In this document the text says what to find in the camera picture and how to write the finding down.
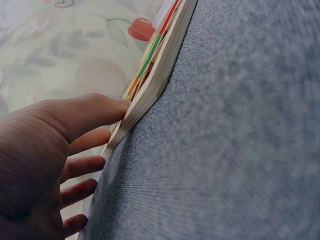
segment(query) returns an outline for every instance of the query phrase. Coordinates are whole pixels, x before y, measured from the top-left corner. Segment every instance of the finger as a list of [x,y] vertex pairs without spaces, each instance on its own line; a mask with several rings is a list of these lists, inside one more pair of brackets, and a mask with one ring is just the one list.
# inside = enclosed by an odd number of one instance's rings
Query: finger
[[78,137],[70,144],[69,155],[74,155],[108,143],[111,131],[107,127],[99,127]]
[[68,158],[60,175],[60,184],[68,179],[98,172],[104,168],[106,160],[102,156]]
[[63,221],[64,237],[68,238],[80,232],[87,225],[88,218],[84,214],[78,214]]
[[100,126],[120,121],[130,105],[97,93],[64,100],[44,100],[24,110],[54,128],[71,144]]
[[95,192],[97,181],[88,179],[75,185],[63,188],[61,192],[61,209],[75,204]]

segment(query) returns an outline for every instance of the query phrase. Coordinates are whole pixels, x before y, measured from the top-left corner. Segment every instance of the gray fabric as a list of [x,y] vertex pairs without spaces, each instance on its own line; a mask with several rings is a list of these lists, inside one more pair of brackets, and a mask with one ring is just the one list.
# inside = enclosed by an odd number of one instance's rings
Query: gray fabric
[[320,238],[320,2],[199,0],[86,240]]

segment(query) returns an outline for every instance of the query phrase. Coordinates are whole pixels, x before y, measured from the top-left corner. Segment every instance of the floral tablecloth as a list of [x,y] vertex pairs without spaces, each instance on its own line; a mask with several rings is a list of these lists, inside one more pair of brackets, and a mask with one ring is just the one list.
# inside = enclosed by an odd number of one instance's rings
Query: floral tablecloth
[[0,0],[0,115],[44,99],[122,97],[162,0]]

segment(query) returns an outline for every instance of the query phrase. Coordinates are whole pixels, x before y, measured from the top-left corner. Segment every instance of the gray fabric surface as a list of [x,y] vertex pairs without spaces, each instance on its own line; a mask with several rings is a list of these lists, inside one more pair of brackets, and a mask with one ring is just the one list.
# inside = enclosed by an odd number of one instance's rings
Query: gray fabric surface
[[199,0],[85,239],[320,239],[319,81],[319,0]]

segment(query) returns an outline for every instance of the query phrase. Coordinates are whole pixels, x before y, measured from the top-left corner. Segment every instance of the red cherry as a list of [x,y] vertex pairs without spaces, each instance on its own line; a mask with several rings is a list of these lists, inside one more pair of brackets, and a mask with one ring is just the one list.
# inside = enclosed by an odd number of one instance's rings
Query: red cherry
[[152,27],[152,23],[145,18],[137,18],[128,29],[131,37],[141,41],[149,41],[154,32],[155,29]]

